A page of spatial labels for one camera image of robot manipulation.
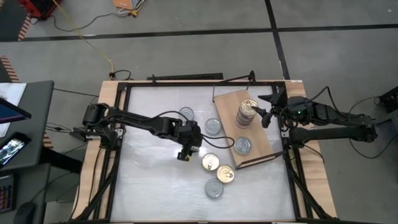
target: phone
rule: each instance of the phone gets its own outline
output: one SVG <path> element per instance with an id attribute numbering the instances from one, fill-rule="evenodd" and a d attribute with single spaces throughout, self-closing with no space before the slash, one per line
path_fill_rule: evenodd
<path id="1" fill-rule="evenodd" d="M 0 147 L 0 169 L 3 168 L 15 155 L 20 152 L 28 143 L 30 138 L 25 134 L 15 132 L 7 140 L 1 143 Z"/>

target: wooden board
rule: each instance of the wooden board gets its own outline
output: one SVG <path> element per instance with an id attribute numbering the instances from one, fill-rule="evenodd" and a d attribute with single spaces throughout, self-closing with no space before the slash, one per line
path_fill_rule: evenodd
<path id="1" fill-rule="evenodd" d="M 250 98 L 250 94 L 247 90 L 236 91 L 216 96 L 214 98 L 218 116 L 223 123 L 225 135 L 234 140 L 237 140 L 241 136 L 246 137 L 250 139 L 252 145 L 249 154 L 244 156 L 237 154 L 234 151 L 234 147 L 231 148 L 231 153 L 235 161 L 235 169 L 251 166 L 275 158 L 274 156 L 263 158 L 273 154 L 274 151 L 269 144 L 267 134 L 264 128 L 262 128 L 258 116 L 253 119 L 252 123 L 247 128 L 239 128 L 235 123 L 239 106 L 244 100 Z"/>

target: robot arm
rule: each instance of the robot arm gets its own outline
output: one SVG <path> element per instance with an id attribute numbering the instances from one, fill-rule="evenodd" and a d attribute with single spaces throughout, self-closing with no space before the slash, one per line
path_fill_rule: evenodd
<path id="1" fill-rule="evenodd" d="M 312 100 L 294 96 L 284 99 L 285 89 L 278 93 L 259 96 L 260 99 L 271 103 L 269 112 L 254 108 L 262 116 L 263 128 L 268 128 L 272 116 L 281 117 L 285 123 L 295 122 L 301 125 L 313 123 L 318 126 L 337 124 L 342 128 L 314 129 L 290 128 L 289 138 L 292 144 L 302 147 L 310 140 L 350 138 L 355 141 L 373 142 L 377 138 L 372 118 L 365 114 L 342 113 L 331 106 L 313 102 Z"/>
<path id="2" fill-rule="evenodd" d="M 189 161 L 194 152 L 191 149 L 192 146 L 200 147 L 203 139 L 196 121 L 187 121 L 183 125 L 181 119 L 160 116 L 148 118 L 121 111 L 106 104 L 95 104 L 87 107 L 83 125 L 87 130 L 94 130 L 99 134 L 102 145 L 114 147 L 117 144 L 118 137 L 116 132 L 108 128 L 109 124 L 123 124 L 144 129 L 154 136 L 181 144 L 182 150 L 177 156 L 177 159 L 181 161 Z"/>

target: can lid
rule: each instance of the can lid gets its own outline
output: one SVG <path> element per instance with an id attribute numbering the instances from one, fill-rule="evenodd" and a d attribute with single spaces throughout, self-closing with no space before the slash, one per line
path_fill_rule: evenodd
<path id="1" fill-rule="evenodd" d="M 216 170 L 220 164 L 220 160 L 216 154 L 208 153 L 201 159 L 201 164 L 206 170 Z"/>
<path id="2" fill-rule="evenodd" d="M 184 116 L 186 116 L 188 118 L 188 120 L 193 121 L 194 114 L 193 114 L 193 110 L 191 108 L 189 108 L 187 106 L 183 107 L 180 109 L 180 113 L 184 114 Z"/>
<path id="3" fill-rule="evenodd" d="M 222 165 L 217 169 L 217 179 L 224 184 L 231 182 L 234 177 L 235 171 L 229 165 Z"/>
<path id="4" fill-rule="evenodd" d="M 219 119 L 210 118 L 206 121 L 205 128 L 209 135 L 216 135 L 221 131 L 222 124 Z"/>
<path id="5" fill-rule="evenodd" d="M 222 194 L 224 192 L 223 183 L 221 183 L 217 179 L 209 180 L 206 183 L 205 191 L 209 198 L 213 198 L 213 199 L 219 198 L 222 196 Z"/>
<path id="6" fill-rule="evenodd" d="M 247 155 L 251 150 L 251 142 L 246 137 L 239 137 L 235 141 L 235 152 L 239 155 Z"/>
<path id="7" fill-rule="evenodd" d="M 256 111 L 254 111 L 253 108 L 251 108 L 251 107 L 252 106 L 258 107 L 259 104 L 254 100 L 247 99 L 242 102 L 241 106 L 242 106 L 242 110 L 243 110 L 244 114 L 254 115 L 254 114 L 256 114 Z"/>

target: orange object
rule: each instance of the orange object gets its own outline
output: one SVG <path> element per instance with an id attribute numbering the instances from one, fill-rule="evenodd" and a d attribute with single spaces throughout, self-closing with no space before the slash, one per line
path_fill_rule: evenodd
<path id="1" fill-rule="evenodd" d="M 112 0 L 112 1 L 116 7 L 122 7 L 122 8 L 128 9 L 128 10 L 134 9 L 132 0 Z"/>

